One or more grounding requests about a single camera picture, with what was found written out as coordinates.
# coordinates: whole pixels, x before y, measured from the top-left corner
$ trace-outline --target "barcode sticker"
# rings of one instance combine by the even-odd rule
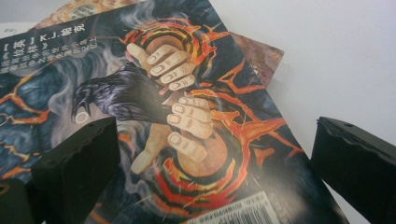
[[[264,191],[190,219],[188,224],[279,224]]]

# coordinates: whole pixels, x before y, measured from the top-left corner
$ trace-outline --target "finger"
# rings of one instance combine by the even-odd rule
[[[169,82],[175,81],[181,77],[189,75],[194,70],[195,65],[193,63],[183,63],[173,71],[163,75],[161,77],[161,83],[168,84]]]
[[[174,104],[172,105],[172,112],[178,115],[186,115],[190,118],[198,119],[203,123],[212,121],[210,110],[201,109],[192,105]]]
[[[186,87],[189,87],[190,85],[194,84],[195,81],[195,76],[194,75],[188,75],[186,77],[183,77],[182,79],[173,82],[169,85],[169,90],[171,91],[177,91]]]
[[[168,143],[175,150],[188,156],[193,161],[203,161],[207,154],[206,149],[202,145],[184,137],[180,133],[170,133]]]
[[[167,145],[168,134],[172,132],[169,125],[151,124],[145,149],[132,162],[131,170],[140,175],[147,170]]]
[[[129,44],[126,49],[132,56],[134,56],[139,61],[140,66],[142,66],[143,69],[147,71],[151,69],[151,65],[147,63],[149,55],[144,49],[140,48],[136,44]]]
[[[170,125],[202,139],[208,138],[213,132],[212,123],[204,123],[182,114],[170,114],[167,116],[167,121]]]
[[[149,64],[157,63],[163,56],[168,53],[176,52],[177,48],[172,47],[170,45],[162,45],[154,53],[152,53],[149,57],[147,57],[147,62]]]
[[[157,77],[169,71],[172,67],[183,63],[186,59],[190,58],[190,54],[186,51],[174,52],[171,56],[167,57],[165,61],[151,68],[150,73]]]
[[[190,97],[181,97],[178,102],[183,105],[192,105],[195,107],[200,107],[202,109],[210,109],[209,102],[205,99],[201,98],[190,98]]]

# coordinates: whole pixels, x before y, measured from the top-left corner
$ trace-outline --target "white surface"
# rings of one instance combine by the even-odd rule
[[[2,0],[0,22],[40,21],[67,1],[32,2]],[[211,2],[231,31],[285,50],[268,91],[308,156],[320,116],[396,145],[395,1]],[[335,198],[350,223],[368,223]]]
[[[36,24],[37,22],[1,22],[0,38],[25,33]]]

